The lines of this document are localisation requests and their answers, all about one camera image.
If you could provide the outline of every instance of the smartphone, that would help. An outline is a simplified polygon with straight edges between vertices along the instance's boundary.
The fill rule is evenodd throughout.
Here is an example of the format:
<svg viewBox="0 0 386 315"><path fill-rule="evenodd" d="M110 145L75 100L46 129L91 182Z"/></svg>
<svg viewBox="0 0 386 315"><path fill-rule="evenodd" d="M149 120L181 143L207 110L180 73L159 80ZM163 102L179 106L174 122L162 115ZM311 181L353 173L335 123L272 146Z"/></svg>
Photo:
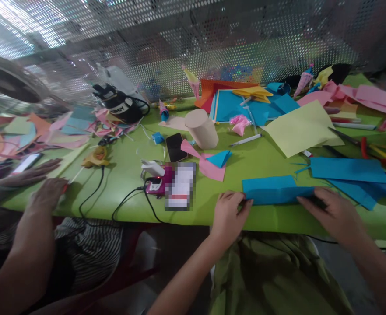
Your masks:
<svg viewBox="0 0 386 315"><path fill-rule="evenodd" d="M32 167L44 154L43 153L36 153L36 154L31 154L27 156L25 160L23 160L16 169L14 169L11 173L13 174L18 174L22 173L26 169L29 169Z"/></svg>
<svg viewBox="0 0 386 315"><path fill-rule="evenodd" d="M176 133L167 138L166 143L170 162L179 162L189 157L188 153L181 150L182 142L183 137L181 136L181 133Z"/></svg>

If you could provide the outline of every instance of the blue paper triangle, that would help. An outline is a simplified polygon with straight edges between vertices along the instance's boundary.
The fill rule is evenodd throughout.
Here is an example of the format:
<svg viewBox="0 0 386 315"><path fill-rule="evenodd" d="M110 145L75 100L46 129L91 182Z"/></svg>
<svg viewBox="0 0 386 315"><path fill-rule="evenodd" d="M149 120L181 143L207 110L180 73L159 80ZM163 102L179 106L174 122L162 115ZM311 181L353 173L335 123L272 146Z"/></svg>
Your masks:
<svg viewBox="0 0 386 315"><path fill-rule="evenodd" d="M232 152L230 150L225 150L219 152L218 154L212 155L211 157L208 157L207 160L213 165L219 168L223 168L231 155Z"/></svg>

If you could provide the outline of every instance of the pen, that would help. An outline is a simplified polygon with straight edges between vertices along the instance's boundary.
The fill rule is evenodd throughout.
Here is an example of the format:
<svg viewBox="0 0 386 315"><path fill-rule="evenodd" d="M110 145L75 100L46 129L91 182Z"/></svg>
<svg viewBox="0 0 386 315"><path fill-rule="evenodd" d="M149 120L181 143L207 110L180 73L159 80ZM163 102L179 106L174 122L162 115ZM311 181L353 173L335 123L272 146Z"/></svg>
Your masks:
<svg viewBox="0 0 386 315"><path fill-rule="evenodd" d="M235 143L233 143L233 144L230 144L229 147L235 147L235 146L237 146L237 145L239 145L239 144L243 144L243 143L249 142L249 141L251 141L251 140L258 139L258 138L260 138L260 137L263 137L263 135L262 135L261 133L255 135L255 136L251 136L251 137L249 137L249 138L245 138L245 139L240 140L240 141L238 141L238 142L235 142Z"/></svg>
<svg viewBox="0 0 386 315"><path fill-rule="evenodd" d="M355 129L365 129L365 130L374 130L377 128L375 125L361 125L354 123L346 123L346 122L333 122L333 125L336 127L345 127L345 128L355 128Z"/></svg>

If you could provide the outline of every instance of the black phone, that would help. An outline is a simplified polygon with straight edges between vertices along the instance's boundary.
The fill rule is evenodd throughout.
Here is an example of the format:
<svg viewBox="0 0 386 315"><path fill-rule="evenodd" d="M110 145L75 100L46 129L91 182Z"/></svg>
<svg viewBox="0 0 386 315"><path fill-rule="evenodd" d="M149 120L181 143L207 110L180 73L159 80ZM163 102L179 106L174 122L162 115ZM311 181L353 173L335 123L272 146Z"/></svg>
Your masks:
<svg viewBox="0 0 386 315"><path fill-rule="evenodd" d="M172 136L169 136L167 140L168 155L170 156L170 162L180 162L189 157L189 154L181 150L181 143L183 142L183 137L181 133L176 133Z"/></svg>

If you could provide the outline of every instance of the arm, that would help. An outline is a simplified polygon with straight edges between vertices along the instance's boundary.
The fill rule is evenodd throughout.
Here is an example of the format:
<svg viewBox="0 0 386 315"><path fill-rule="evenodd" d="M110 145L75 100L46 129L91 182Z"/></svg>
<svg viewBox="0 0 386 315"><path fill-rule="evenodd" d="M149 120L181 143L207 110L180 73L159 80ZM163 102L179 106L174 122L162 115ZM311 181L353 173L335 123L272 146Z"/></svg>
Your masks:
<svg viewBox="0 0 386 315"><path fill-rule="evenodd" d="M20 187L29 186L42 181L46 178L46 174L54 170L60 165L61 159L47 161L36 168L31 168L23 171L20 174L11 175L0 179L0 202L7 198L11 192L11 188L18 189Z"/></svg>
<svg viewBox="0 0 386 315"><path fill-rule="evenodd" d="M326 204L325 210L306 198L298 197L299 202L350 252L379 307L386 314L386 255L368 236L349 200L324 187L316 187L314 193Z"/></svg>
<svg viewBox="0 0 386 315"><path fill-rule="evenodd" d="M161 292L148 315L187 313L206 275L237 239L246 222L253 200L245 202L238 211L244 198L241 192L219 195L211 234Z"/></svg>
<svg viewBox="0 0 386 315"><path fill-rule="evenodd" d="M48 179L31 196L0 269L0 315L20 314L45 294L55 253L51 213L66 183Z"/></svg>

